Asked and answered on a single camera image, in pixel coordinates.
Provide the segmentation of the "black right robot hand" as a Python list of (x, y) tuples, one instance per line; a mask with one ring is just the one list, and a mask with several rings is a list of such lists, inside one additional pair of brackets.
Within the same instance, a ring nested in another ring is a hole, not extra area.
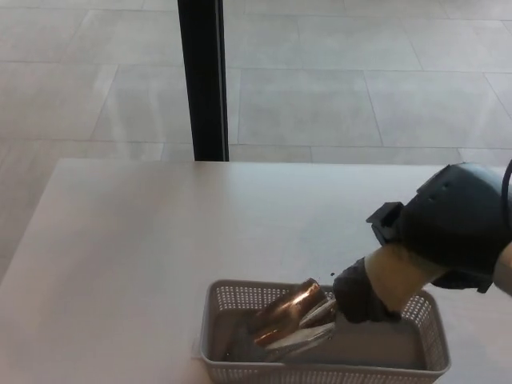
[(511, 292), (511, 169), (445, 166), (407, 203), (386, 202), (367, 222), (380, 244), (395, 243), (446, 268), (433, 281), (484, 294)]

